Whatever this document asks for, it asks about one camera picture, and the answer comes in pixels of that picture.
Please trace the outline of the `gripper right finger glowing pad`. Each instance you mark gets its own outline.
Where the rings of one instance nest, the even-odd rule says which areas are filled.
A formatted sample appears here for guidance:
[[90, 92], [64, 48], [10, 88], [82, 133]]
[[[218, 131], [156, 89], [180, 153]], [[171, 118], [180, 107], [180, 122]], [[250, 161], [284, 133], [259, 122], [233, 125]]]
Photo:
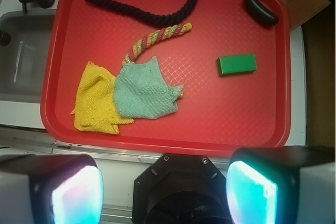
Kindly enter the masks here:
[[335, 223], [335, 149], [240, 148], [226, 194], [233, 223]]

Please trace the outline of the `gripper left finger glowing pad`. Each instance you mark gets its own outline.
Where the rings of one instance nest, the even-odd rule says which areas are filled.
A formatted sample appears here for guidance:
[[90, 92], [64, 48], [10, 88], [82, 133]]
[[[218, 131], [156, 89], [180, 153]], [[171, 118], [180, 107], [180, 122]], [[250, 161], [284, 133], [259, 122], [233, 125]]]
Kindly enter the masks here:
[[1, 156], [1, 223], [99, 223], [103, 178], [87, 155]]

